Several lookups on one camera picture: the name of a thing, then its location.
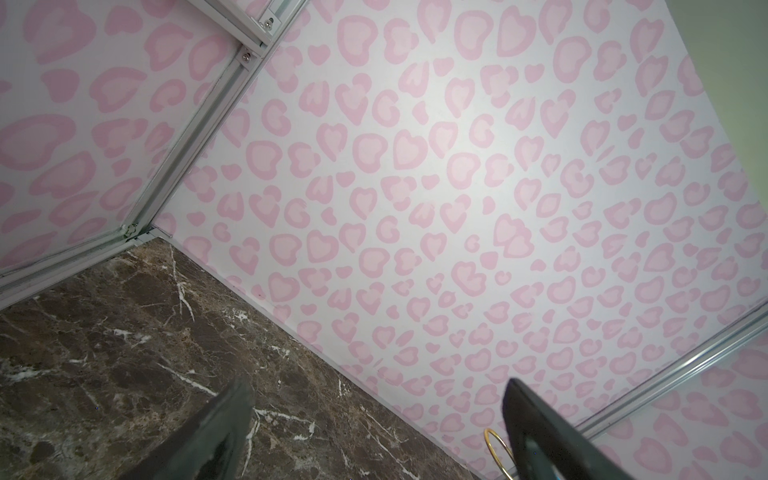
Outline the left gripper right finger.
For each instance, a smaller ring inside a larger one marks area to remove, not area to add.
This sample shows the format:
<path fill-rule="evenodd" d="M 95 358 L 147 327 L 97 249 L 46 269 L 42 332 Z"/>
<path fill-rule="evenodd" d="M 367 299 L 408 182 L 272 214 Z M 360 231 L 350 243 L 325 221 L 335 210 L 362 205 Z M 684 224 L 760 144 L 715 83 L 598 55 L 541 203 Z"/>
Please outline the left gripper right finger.
<path fill-rule="evenodd" d="M 522 380 L 508 381 L 501 411 L 520 478 L 630 477 Z"/>

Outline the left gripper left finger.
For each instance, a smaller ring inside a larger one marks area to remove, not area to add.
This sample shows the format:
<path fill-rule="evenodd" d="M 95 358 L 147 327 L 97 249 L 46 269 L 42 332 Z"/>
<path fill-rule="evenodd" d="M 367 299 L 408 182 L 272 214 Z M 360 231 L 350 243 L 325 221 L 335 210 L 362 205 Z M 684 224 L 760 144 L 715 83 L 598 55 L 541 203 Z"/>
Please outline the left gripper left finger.
<path fill-rule="evenodd" d="M 251 419 L 251 390 L 230 382 L 123 479 L 233 479 Z"/>

